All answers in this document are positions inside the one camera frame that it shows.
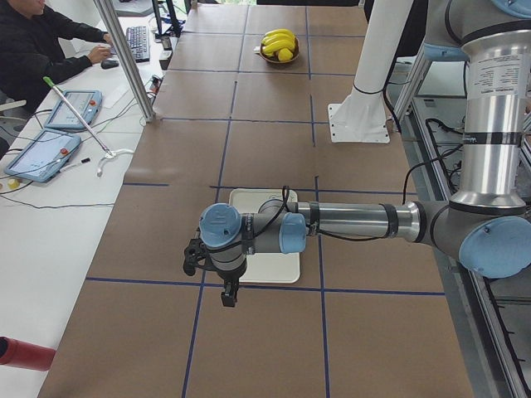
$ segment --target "person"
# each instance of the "person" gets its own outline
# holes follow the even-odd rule
[[[109,33],[73,22],[45,4],[46,0],[0,0],[0,90],[26,100],[33,113],[50,87],[110,57],[108,46],[95,46],[87,56],[66,58],[59,38],[112,44]]]

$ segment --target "bowl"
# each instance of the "bowl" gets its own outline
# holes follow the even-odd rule
[[[264,45],[260,44],[260,51],[257,52],[258,55],[260,55],[262,58],[264,58],[267,62],[270,62],[271,64],[289,64],[290,62],[293,62],[297,57],[299,56],[299,39],[295,38],[295,50],[293,51],[293,58],[287,61],[279,61],[279,59],[276,56],[267,56],[263,52]]]

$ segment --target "monitor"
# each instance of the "monitor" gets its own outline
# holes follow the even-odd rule
[[[151,0],[151,3],[155,12],[155,19],[157,21],[157,32],[155,33],[155,38],[160,39],[162,36],[179,36],[182,27],[177,19],[175,7],[173,6],[173,0],[166,0],[166,7],[168,8],[170,19],[170,26],[167,29],[163,28],[163,20],[160,17],[160,6],[163,4],[163,1]]]
[[[130,0],[129,2],[113,0],[113,6],[119,17],[145,17],[153,13],[151,0]]]

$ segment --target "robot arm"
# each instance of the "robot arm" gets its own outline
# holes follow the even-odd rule
[[[448,202],[403,206],[290,203],[285,192],[283,201],[268,201],[256,214],[210,206],[185,250],[184,270],[215,270],[225,282],[224,305],[236,303],[247,255],[301,252],[307,235],[402,237],[488,278],[517,274],[531,263],[531,224],[521,217],[525,203],[514,183],[531,66],[531,2],[430,0],[428,14],[428,56],[470,59],[460,190]]]
[[[394,206],[271,200],[255,214],[217,203],[202,213],[199,230],[184,251],[184,271],[217,272],[224,281],[223,305],[229,307],[236,304],[247,255],[298,253],[306,236],[318,234],[354,241],[401,237],[437,247],[489,278],[516,274],[531,263],[526,220],[457,211],[444,201]]]

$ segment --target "table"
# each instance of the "table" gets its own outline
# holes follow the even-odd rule
[[[288,66],[252,51],[277,27],[300,39]],[[236,308],[216,275],[181,270],[201,211],[234,187],[400,201],[396,133],[329,137],[327,104],[350,92],[365,30],[356,7],[190,12],[40,398],[473,395],[426,246],[313,239],[296,283],[246,284]]]
[[[145,25],[149,18],[124,18],[124,28]],[[86,43],[80,55],[88,53],[94,43]],[[162,46],[152,43],[150,62],[138,64],[144,82],[152,75],[162,75],[158,55]],[[145,122],[129,89],[121,67],[102,70],[93,66],[59,85],[65,90],[101,90],[103,107],[95,124],[113,118],[122,109],[124,115],[102,124],[95,131],[111,149],[135,149]],[[51,109],[57,102],[51,92],[39,109]],[[40,116],[43,123],[47,114]],[[40,131],[36,119],[31,119],[11,148],[24,148],[27,141]],[[37,210],[0,198],[2,227],[2,278],[0,280],[0,313],[4,336],[57,347],[66,322],[76,301],[86,271],[94,256],[101,234],[109,218],[131,156],[122,155],[109,162],[101,178],[96,176],[98,161],[104,152],[88,133],[87,139],[72,156],[71,163],[83,158],[90,162],[73,167],[46,184],[33,183],[9,198],[35,206],[64,206],[73,204],[110,204],[109,206],[70,207]],[[3,170],[13,159],[6,155],[0,161]],[[2,192],[8,191],[3,180]],[[11,397],[37,396],[45,372],[0,367],[2,395]]]

